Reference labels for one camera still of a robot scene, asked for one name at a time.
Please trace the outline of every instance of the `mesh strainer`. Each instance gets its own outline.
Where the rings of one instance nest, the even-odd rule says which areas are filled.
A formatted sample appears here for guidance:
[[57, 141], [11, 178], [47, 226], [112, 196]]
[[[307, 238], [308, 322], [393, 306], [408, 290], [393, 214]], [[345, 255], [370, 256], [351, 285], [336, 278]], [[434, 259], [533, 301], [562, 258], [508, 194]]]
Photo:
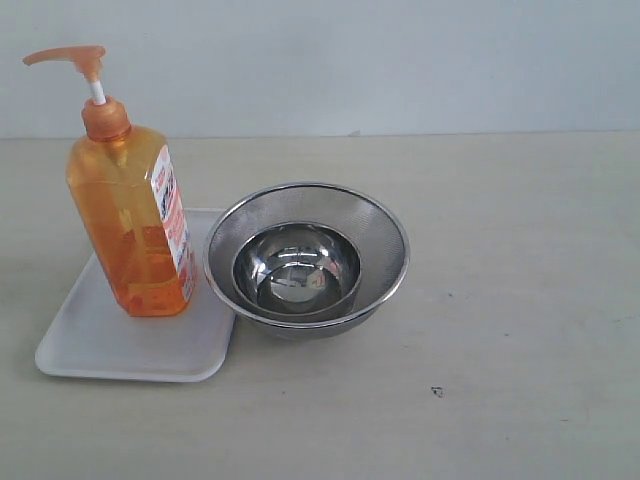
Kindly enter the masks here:
[[[317, 323], [265, 318], [242, 307], [234, 289], [234, 259], [258, 233], [284, 223], [325, 225], [341, 232], [360, 253], [361, 284], [351, 313]], [[215, 293], [238, 315], [280, 329], [322, 329], [368, 317], [402, 282], [409, 264], [409, 242], [395, 216], [374, 199], [346, 187], [298, 182], [254, 193], [229, 208], [212, 227], [203, 257]]]

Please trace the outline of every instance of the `bowl rim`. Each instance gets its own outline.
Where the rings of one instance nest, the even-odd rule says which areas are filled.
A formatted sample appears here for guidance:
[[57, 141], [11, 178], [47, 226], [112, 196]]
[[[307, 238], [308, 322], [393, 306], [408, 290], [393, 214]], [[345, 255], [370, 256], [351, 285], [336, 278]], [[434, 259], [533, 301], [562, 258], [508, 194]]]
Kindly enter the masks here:
[[[225, 220], [227, 218], [229, 218], [237, 210], [242, 208], [244, 205], [246, 205], [247, 203], [251, 202], [252, 200], [255, 200], [256, 198], [259, 198], [259, 197], [262, 197], [262, 196], [267, 195], [269, 193], [277, 192], [277, 191], [280, 191], [280, 190], [287, 190], [287, 189], [291, 189], [291, 188], [308, 188], [308, 187], [326, 188], [326, 189], [329, 189], [329, 190], [337, 190], [337, 191], [340, 191], [340, 192], [343, 192], [343, 193], [354, 195], [356, 197], [360, 197], [362, 200], [365, 200], [365, 201], [373, 204], [375, 207], [379, 208], [385, 215], [387, 215], [389, 217], [389, 219], [391, 220], [391, 222], [396, 227], [396, 229], [398, 230], [398, 232], [400, 233], [400, 237], [402, 238], [402, 243], [403, 243], [403, 246], [404, 246], [404, 259], [403, 259], [403, 262], [402, 262], [402, 266], [400, 267], [400, 271], [398, 272], [398, 275], [396, 276], [396, 278], [393, 281], [393, 283], [391, 284], [391, 286], [387, 289], [387, 291], [380, 298], [378, 298], [375, 302], [372, 302], [369, 305], [367, 305], [366, 307], [361, 308], [360, 310], [357, 310], [357, 311], [353, 311], [353, 312], [351, 312], [351, 313], [349, 313], [347, 315], [344, 315], [342, 317], [334, 318], [334, 319], [331, 319], [331, 320], [325, 320], [325, 321], [322, 321], [322, 322], [292, 323], [292, 322], [282, 322], [282, 321], [278, 321], [278, 320], [273, 320], [273, 319], [270, 319], [270, 318], [262, 317], [260, 315], [256, 315], [253, 312], [251, 312], [251, 311], [243, 308], [242, 306], [238, 305], [236, 302], [231, 300], [229, 297], [227, 297], [227, 295], [220, 289], [220, 287], [218, 286], [216, 281], [213, 279], [213, 275], [211, 273], [211, 267], [209, 265], [209, 252], [210, 252], [210, 249], [211, 249], [211, 241], [213, 240], [213, 237], [215, 236], [215, 234], [218, 231], [218, 229], [220, 228], [220, 226], [225, 222]], [[348, 323], [348, 322], [350, 322], [352, 320], [355, 320], [356, 318], [359, 318], [359, 317], [361, 317], [361, 316], [363, 316], [363, 315], [365, 315], [365, 314], [367, 314], [369, 312], [372, 312], [372, 311], [376, 310], [380, 305], [382, 305], [389, 298], [391, 298], [393, 296], [393, 294], [400, 287], [400, 284], [403, 282], [403, 280], [404, 280], [404, 278], [405, 278], [405, 276], [407, 274], [410, 258], [411, 258], [411, 248], [410, 248], [410, 245], [409, 245], [409, 237], [407, 235], [407, 232], [406, 232], [404, 226], [402, 225], [402, 223], [400, 222], [398, 217], [394, 213], [392, 213], [391, 210], [389, 210], [380, 201], [378, 201], [378, 200], [374, 199], [373, 197], [371, 197], [371, 196], [369, 196], [369, 195], [367, 195], [365, 193], [362, 193], [362, 192], [360, 192], [358, 190], [355, 190], [355, 189], [350, 188], [350, 187], [342, 186], [342, 185], [337, 185], [337, 184], [333, 184], [333, 183], [324, 183], [324, 182], [314, 182], [314, 181], [299, 181], [299, 182], [281, 183], [279, 185], [274, 185], [274, 186], [271, 186], [271, 187], [263, 188], [263, 189], [258, 190], [256, 192], [253, 192], [253, 193], [251, 193], [249, 195], [246, 195], [245, 197], [240, 199], [238, 202], [236, 202], [235, 204], [233, 204], [232, 206], [227, 208], [216, 219], [216, 221], [214, 222], [213, 226], [209, 230], [209, 233], [207, 234], [207, 237], [206, 237], [205, 242], [204, 242], [203, 252], [202, 252], [202, 264], [203, 264], [202, 266], [203, 266], [203, 269], [204, 269], [205, 278], [207, 279], [207, 283], [209, 283], [209, 286], [213, 289], [213, 291], [218, 296], [218, 298], [220, 300], [222, 300], [222, 302], [225, 303], [237, 315], [240, 315], [240, 316], [243, 316], [243, 317], [248, 318], [250, 320], [256, 321], [258, 323], [262, 323], [262, 324], [273, 326], [273, 327], [297, 329], [297, 330], [306, 330], [306, 329], [332, 327], [332, 326], [340, 325], [340, 324], [343, 324], [343, 323]]]
[[311, 225], [311, 226], [314, 226], [316, 228], [329, 230], [332, 233], [337, 234], [338, 236], [342, 237], [342, 239], [345, 242], [347, 242], [347, 244], [351, 248], [353, 248], [353, 250], [355, 251], [356, 259], [358, 261], [358, 275], [356, 276], [356, 280], [353, 283], [353, 286], [347, 291], [347, 293], [344, 294], [344, 296], [340, 300], [338, 300], [335, 303], [332, 303], [328, 307], [321, 308], [320, 310], [314, 310], [312, 312], [307, 312], [307, 313], [279, 313], [279, 312], [273, 312], [271, 310], [267, 310], [266, 308], [260, 307], [259, 305], [254, 305], [254, 307], [255, 307], [254, 313], [256, 311], [263, 311], [263, 312], [267, 312], [269, 314], [274, 314], [274, 315], [277, 314], [280, 318], [284, 319], [285, 323], [294, 323], [292, 321], [293, 319], [297, 319], [296, 321], [298, 321], [298, 322], [304, 321], [305, 318], [312, 318], [312, 317], [315, 317], [315, 316], [320, 316], [323, 313], [326, 313], [326, 312], [328, 312], [330, 310], [339, 308], [339, 307], [343, 306], [345, 303], [348, 303], [349, 301], [351, 301], [353, 299], [353, 297], [358, 294], [358, 290], [360, 289], [360, 284], [362, 283], [362, 255], [360, 255], [360, 249], [358, 248], [358, 246], [347, 235], [342, 233], [337, 228], [329, 227], [328, 225], [324, 225], [324, 224], [322, 224], [320, 222], [296, 221], [296, 220], [287, 221], [287, 222], [281, 222], [281, 223], [277, 223], [275, 225], [271, 225], [269, 227], [265, 227], [262, 230], [260, 230], [259, 232], [257, 232], [255, 235], [252, 235], [238, 249], [236, 254], [233, 256], [233, 261], [231, 262], [231, 273], [230, 273], [231, 282], [233, 284], [233, 289], [235, 290], [236, 294], [242, 299], [243, 302], [245, 302], [247, 304], [253, 304], [253, 302], [247, 298], [245, 293], [242, 291], [242, 289], [238, 285], [238, 282], [236, 281], [236, 277], [234, 275], [235, 265], [236, 265], [236, 262], [238, 261], [238, 257], [240, 256], [240, 253], [242, 252], [242, 250], [244, 250], [244, 248], [251, 241], [253, 241], [255, 238], [257, 238], [259, 235], [262, 235], [263, 233], [266, 233], [266, 232], [268, 232], [270, 230], [273, 230], [275, 228], [284, 227], [284, 226], [288, 226], [288, 225]]

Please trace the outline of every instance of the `bottle label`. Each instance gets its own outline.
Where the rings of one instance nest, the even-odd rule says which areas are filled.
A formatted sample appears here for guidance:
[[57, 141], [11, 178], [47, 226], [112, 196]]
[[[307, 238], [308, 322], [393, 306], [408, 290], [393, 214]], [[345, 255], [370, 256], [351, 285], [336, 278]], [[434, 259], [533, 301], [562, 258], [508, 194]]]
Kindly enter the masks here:
[[180, 190], [173, 173], [173, 165], [171, 164], [167, 145], [160, 150], [153, 168], [151, 188], [153, 189], [162, 226], [167, 236], [173, 264], [180, 278], [182, 294], [185, 300], [189, 300], [195, 286], [196, 257], [191, 246]]

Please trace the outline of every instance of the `bottle cap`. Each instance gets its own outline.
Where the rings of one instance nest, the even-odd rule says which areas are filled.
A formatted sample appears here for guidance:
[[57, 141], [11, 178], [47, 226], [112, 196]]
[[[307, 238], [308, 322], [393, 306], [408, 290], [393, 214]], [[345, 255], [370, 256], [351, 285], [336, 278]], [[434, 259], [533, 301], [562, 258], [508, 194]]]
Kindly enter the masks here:
[[105, 96], [100, 83], [101, 58], [106, 50], [99, 45], [61, 47], [42, 50], [26, 56], [26, 65], [34, 63], [65, 60], [72, 62], [76, 70], [82, 73], [89, 84], [91, 99], [82, 110], [87, 136], [95, 141], [107, 141], [125, 134], [131, 123], [124, 105], [112, 97]]

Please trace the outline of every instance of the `pump nozzle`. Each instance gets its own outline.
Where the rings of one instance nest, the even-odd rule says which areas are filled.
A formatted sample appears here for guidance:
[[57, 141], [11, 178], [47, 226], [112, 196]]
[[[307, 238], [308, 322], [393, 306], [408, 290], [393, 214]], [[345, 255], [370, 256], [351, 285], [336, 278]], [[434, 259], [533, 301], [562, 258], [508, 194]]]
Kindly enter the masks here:
[[22, 60], [26, 65], [45, 62], [49, 60], [66, 60], [73, 62], [76, 70], [84, 75], [89, 82], [91, 97], [96, 105], [104, 105], [106, 98], [100, 83], [100, 69], [102, 62], [100, 59], [107, 53], [100, 45], [87, 45], [78, 47], [61, 47], [42, 50], [24, 57]]

